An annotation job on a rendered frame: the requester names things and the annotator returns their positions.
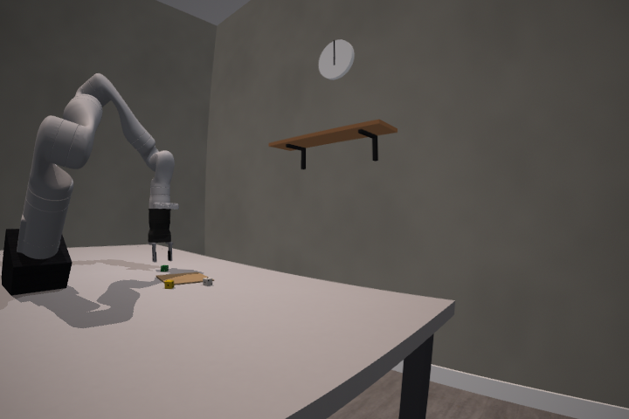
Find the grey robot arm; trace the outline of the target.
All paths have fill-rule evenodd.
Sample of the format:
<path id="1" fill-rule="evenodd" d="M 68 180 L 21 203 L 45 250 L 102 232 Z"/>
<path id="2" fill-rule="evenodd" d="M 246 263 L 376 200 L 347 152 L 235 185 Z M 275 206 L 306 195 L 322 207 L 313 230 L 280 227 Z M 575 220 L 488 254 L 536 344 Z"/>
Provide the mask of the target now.
<path id="1" fill-rule="evenodd" d="M 112 83 L 96 73 L 77 90 L 64 110 L 63 119 L 47 116 L 38 129 L 17 252 L 35 259 L 51 258 L 58 252 L 73 192 L 72 177 L 59 166 L 79 169 L 86 164 L 102 108 L 110 100 L 118 110 L 126 139 L 156 172 L 150 183 L 150 194 L 170 195 L 175 167 L 172 153 L 159 152 L 154 147 L 154 138 L 136 119 Z"/>

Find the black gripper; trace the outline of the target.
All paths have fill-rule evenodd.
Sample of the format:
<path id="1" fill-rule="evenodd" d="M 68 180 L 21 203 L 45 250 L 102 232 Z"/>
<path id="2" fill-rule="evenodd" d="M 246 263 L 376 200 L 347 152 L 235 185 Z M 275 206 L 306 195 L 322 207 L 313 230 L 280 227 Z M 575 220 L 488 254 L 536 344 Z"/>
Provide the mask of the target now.
<path id="1" fill-rule="evenodd" d="M 152 245 L 152 261 L 156 262 L 156 243 L 169 245 L 168 260 L 172 261 L 171 234 L 169 231 L 170 211 L 179 210 L 178 203 L 170 203 L 169 195 L 150 195 L 149 198 L 149 244 Z"/>

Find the tan square mat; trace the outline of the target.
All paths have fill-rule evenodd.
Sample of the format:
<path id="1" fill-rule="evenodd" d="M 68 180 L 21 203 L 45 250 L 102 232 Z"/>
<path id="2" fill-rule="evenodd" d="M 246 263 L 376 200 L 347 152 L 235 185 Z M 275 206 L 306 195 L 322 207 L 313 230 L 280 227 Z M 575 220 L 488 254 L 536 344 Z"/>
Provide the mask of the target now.
<path id="1" fill-rule="evenodd" d="M 193 283 L 202 283 L 203 278 L 208 278 L 207 276 L 199 273 L 199 272 L 189 272 L 189 273 L 178 273 L 178 274 L 168 274 L 168 275 L 156 275 L 163 283 L 165 280 L 174 280 L 175 285 L 184 285 L 184 284 L 193 284 Z"/>

